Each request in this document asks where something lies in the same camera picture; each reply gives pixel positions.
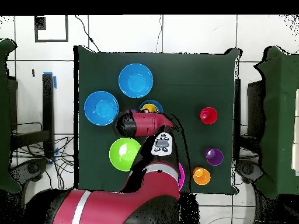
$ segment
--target yellow bowl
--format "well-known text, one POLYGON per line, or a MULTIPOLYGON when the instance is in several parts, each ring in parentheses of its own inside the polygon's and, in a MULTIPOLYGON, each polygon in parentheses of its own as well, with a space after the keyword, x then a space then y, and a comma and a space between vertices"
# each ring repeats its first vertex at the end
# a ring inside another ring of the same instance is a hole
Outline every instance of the yellow bowl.
POLYGON ((156 112, 158 112, 156 106, 153 105, 153 104, 150 104, 150 103, 145 104, 145 105, 142 107, 142 110, 143 110, 143 109, 147 109, 150 113, 156 113, 156 112))

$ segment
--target dark green board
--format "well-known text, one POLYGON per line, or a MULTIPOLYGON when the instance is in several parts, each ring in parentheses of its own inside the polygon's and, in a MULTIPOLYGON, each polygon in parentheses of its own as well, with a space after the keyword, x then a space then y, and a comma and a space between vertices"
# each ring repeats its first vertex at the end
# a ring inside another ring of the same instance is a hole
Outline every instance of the dark green board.
POLYGON ((299 55, 286 54, 278 47, 270 47, 266 55, 265 61, 258 65, 266 82, 266 123, 260 142, 266 174, 256 186, 272 199, 279 194, 299 194, 299 177, 291 169, 299 55))
POLYGON ((11 193, 21 191, 21 186, 13 180, 8 172, 11 159, 11 105, 9 102, 8 77, 6 60, 9 53, 16 48, 11 40, 0 39, 0 189, 11 193))
MULTIPOLYGON (((128 173, 118 171, 109 161, 109 148, 117 139, 112 126, 97 126, 87 120, 84 102, 93 92, 104 90, 119 102, 119 111, 138 107, 144 100, 157 100, 164 113, 180 119, 190 154, 192 170, 201 166, 211 173, 211 181, 204 186, 191 182, 193 193, 236 193, 231 186, 231 156, 234 101, 234 64, 239 50, 226 55, 210 54, 149 54, 94 53, 81 46, 79 54, 79 188, 119 191, 128 173), (152 90, 143 98, 131 99, 119 89, 120 71, 128 64, 147 66, 154 77, 152 90), (214 107, 218 120, 203 124, 199 112, 214 107), (204 157, 207 147, 219 148, 224 161, 210 166, 204 157)), ((188 192, 189 173, 182 137, 175 134, 179 160, 186 180, 182 191, 188 192)))

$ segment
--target red cup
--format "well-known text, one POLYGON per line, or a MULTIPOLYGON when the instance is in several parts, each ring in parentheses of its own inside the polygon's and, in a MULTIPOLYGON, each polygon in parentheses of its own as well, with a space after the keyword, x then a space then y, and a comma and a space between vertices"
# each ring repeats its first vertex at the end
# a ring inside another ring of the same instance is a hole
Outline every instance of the red cup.
POLYGON ((206 107, 202 109, 199 117, 205 124, 212 124, 217 120, 217 111, 212 107, 206 107))

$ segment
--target pink bowl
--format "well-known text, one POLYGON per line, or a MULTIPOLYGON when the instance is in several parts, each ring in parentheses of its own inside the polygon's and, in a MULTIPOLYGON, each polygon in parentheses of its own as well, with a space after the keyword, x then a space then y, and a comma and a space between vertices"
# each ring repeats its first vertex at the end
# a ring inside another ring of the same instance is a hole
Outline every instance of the pink bowl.
POLYGON ((184 180, 185 180, 185 173, 183 170, 182 165, 179 163, 179 169, 180 169, 180 179, 179 179, 179 190, 182 189, 184 185, 184 180))

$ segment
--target green table surface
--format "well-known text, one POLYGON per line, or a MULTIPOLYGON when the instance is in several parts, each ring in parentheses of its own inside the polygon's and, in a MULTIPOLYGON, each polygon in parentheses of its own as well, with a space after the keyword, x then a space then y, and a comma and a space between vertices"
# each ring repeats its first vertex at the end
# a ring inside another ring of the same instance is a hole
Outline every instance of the green table surface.
MULTIPOLYGON (((115 96, 119 111, 138 107, 145 100, 157 100, 164 113, 174 114, 184 127, 191 171, 203 167, 211 173, 204 186, 191 179, 191 192, 234 194, 231 186, 232 128, 234 101, 234 65, 238 49, 226 54, 150 54, 91 52, 78 47, 79 54, 79 188, 119 191, 128 173, 115 169, 109 160, 109 148, 118 138, 112 125, 97 126, 87 120, 84 102, 93 92, 104 90, 115 96), (154 78, 152 90, 143 98, 132 99, 119 89, 120 71, 128 64, 147 66, 154 78), (218 111, 218 120, 205 125, 199 112, 205 107, 218 111), (218 148, 224 154, 216 167, 204 157, 205 148, 218 148)), ((175 132, 179 161, 185 170, 181 191, 189 192, 190 170, 180 133, 175 132)))

